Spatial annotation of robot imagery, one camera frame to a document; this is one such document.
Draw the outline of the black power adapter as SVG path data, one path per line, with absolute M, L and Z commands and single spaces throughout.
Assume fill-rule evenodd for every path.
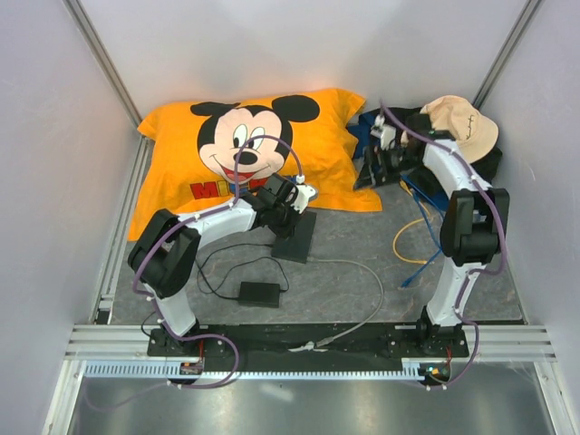
M 240 305 L 278 308 L 281 288 L 279 284 L 242 282 L 237 301 Z

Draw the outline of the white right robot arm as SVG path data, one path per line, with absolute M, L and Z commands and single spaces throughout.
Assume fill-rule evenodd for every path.
M 477 278 L 505 251 L 508 192 L 487 183 L 466 161 L 451 133 L 432 127 L 426 114 L 416 114 L 404 124 L 392 111 L 381 110 L 370 135 L 354 189 L 391 184 L 423 166 L 448 198 L 440 226 L 444 263 L 437 288 L 416 325 L 396 332 L 389 348 L 401 355 L 466 356 L 465 303 Z

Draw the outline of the beige bucket hat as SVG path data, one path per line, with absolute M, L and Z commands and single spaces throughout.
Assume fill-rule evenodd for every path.
M 463 97 L 439 97 L 424 105 L 420 114 L 429 116 L 434 130 L 451 133 L 468 163 L 486 157 L 498 140 L 497 124 Z

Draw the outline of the black network switch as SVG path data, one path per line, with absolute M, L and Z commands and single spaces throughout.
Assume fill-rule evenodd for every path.
M 306 264 L 312 246 L 317 214 L 305 211 L 295 226 L 294 233 L 286 238 L 277 237 L 271 255 L 277 259 Z

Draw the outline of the blue and black garment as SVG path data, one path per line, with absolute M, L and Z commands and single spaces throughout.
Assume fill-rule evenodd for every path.
M 428 133 L 430 131 L 430 121 L 427 121 L 427 114 L 420 114 L 419 108 L 403 109 L 389 108 L 392 114 L 406 127 L 418 133 Z M 363 147 L 368 141 L 369 125 L 376 115 L 380 115 L 380 109 L 367 111 L 359 116 L 357 124 L 347 126 L 347 130 L 357 140 L 358 143 L 353 154 L 355 160 L 361 159 Z M 498 166 L 502 159 L 502 151 L 495 146 L 493 150 L 484 158 L 473 162 L 472 168 L 488 183 L 491 183 L 496 177 Z M 440 210 L 445 211 L 448 207 L 449 200 L 444 198 L 444 189 L 437 181 L 433 173 L 424 165 L 416 166 L 414 169 L 403 173 L 405 179 L 400 178 L 397 181 L 403 181 L 411 189 L 411 193 L 418 194 L 425 201 L 432 201 Z

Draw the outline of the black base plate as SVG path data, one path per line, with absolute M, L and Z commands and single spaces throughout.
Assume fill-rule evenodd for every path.
M 163 327 L 150 332 L 147 355 L 201 357 L 212 370 L 226 369 L 237 347 L 241 371 L 384 370 L 404 358 L 468 357 L 468 340 L 460 326 L 428 328 L 416 324 L 209 324 L 178 341 Z

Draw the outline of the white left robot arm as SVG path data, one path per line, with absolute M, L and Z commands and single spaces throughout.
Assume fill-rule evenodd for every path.
M 135 242 L 128 265 L 133 284 L 151 299 L 168 347 L 179 356 L 198 349 L 198 318 L 189 306 L 184 287 L 197 264 L 198 251 L 224 237 L 266 227 L 288 238 L 309 204 L 318 196 L 303 179 L 293 182 L 277 174 L 218 206 L 186 214 L 163 208 L 154 213 Z

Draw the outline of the orange Mickey Mouse pillow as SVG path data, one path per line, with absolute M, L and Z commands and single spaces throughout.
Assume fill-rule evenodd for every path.
M 152 140 L 149 171 L 140 188 L 128 239 L 136 241 L 153 214 L 220 205 L 274 173 L 318 191 L 316 208 L 378 212 L 380 197 L 353 190 L 356 138 L 347 123 L 365 99 L 331 88 L 242 102 L 182 101 L 159 106 L 138 131 Z

